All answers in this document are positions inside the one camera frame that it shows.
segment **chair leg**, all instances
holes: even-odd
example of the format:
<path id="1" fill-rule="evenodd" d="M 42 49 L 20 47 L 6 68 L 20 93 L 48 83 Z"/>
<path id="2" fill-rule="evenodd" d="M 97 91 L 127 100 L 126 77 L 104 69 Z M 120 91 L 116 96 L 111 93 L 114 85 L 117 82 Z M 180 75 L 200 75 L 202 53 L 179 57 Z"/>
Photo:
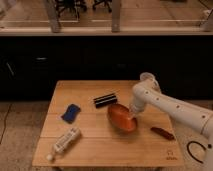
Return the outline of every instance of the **chair leg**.
<path id="1" fill-rule="evenodd" d="M 93 10 L 96 10 L 96 5 L 99 5 L 99 4 L 103 3 L 103 2 L 104 2 L 104 5 L 107 6 L 108 11 L 109 11 L 109 12 L 112 12 L 112 9 L 111 9 L 111 7 L 110 7 L 110 5 L 109 5 L 109 1 L 108 1 L 108 0 L 100 0 L 100 1 L 94 0 L 94 4 L 93 4 L 93 6 L 92 6 L 92 9 L 93 9 Z"/>

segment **floor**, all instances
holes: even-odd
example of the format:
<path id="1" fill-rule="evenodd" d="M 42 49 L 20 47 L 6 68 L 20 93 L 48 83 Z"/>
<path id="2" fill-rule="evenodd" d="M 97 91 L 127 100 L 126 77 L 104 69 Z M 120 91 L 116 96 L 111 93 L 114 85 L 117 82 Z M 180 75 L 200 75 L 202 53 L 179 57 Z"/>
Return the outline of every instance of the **floor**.
<path id="1" fill-rule="evenodd" d="M 111 13 L 104 5 L 92 10 L 93 0 L 86 0 L 88 10 L 80 18 L 66 10 L 60 17 L 64 27 L 105 27 L 111 25 Z M 211 0 L 122 0 L 121 27 L 199 26 L 204 10 L 211 9 Z M 1 27 L 49 27 L 42 0 L 16 0 L 0 15 Z"/>
<path id="2" fill-rule="evenodd" d="M 188 101 L 212 109 L 213 101 Z M 45 120 L 49 101 L 0 102 L 0 171 L 51 171 L 48 167 L 32 167 L 31 162 Z M 172 120 L 185 166 L 163 168 L 162 171 L 200 171 L 202 165 L 186 151 L 186 144 L 195 140 L 207 145 L 207 140 L 181 123 Z M 204 151 L 192 146 L 202 160 Z M 153 168 L 65 168 L 66 171 L 152 171 Z"/>

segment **gray floor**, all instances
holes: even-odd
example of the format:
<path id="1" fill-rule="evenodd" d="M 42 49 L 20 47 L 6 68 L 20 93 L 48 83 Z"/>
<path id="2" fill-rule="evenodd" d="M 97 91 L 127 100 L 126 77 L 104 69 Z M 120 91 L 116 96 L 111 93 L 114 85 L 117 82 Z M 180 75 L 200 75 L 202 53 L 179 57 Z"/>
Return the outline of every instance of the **gray floor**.
<path id="1" fill-rule="evenodd" d="M 213 101 L 191 101 L 205 108 L 212 108 Z M 0 145 L 0 171 L 50 171 L 52 168 L 32 167 L 31 162 L 36 144 L 45 120 L 48 101 L 36 102 L 0 102 L 0 135 L 6 129 Z M 194 161 L 186 151 L 191 140 L 207 145 L 207 140 L 190 128 L 172 120 L 177 140 L 183 154 L 185 166 L 163 168 L 163 171 L 200 171 L 202 165 Z M 203 159 L 201 148 L 192 147 L 193 153 Z M 142 168 L 65 168 L 69 171 L 139 171 L 153 170 Z"/>

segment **office chair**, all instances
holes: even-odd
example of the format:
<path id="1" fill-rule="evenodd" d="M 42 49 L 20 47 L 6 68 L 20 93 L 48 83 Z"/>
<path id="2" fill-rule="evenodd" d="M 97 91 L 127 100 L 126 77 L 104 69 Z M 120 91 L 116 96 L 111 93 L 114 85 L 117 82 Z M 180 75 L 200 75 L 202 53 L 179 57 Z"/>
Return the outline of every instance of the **office chair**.
<path id="1" fill-rule="evenodd" d="M 87 10 L 87 6 L 84 0 L 55 0 L 55 4 L 58 17 L 60 17 L 61 13 L 66 9 L 69 9 L 70 12 L 74 11 L 77 18 L 79 18 L 77 7 L 82 8 L 84 11 Z"/>
<path id="2" fill-rule="evenodd" d="M 94 0 L 94 4 L 93 4 L 92 8 L 93 8 L 93 10 L 96 10 L 96 5 L 104 3 L 104 6 L 108 7 L 108 11 L 112 12 L 109 2 L 112 2 L 112 0 Z"/>

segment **blue sponge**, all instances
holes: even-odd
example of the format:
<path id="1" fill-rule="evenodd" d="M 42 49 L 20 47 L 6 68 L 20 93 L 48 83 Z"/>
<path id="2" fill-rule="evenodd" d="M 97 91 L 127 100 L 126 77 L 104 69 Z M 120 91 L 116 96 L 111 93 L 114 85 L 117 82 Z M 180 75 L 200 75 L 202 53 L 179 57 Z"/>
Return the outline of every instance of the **blue sponge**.
<path id="1" fill-rule="evenodd" d="M 67 111 L 61 116 L 61 118 L 68 123 L 72 123 L 80 110 L 80 107 L 75 104 L 71 104 L 68 106 Z"/>

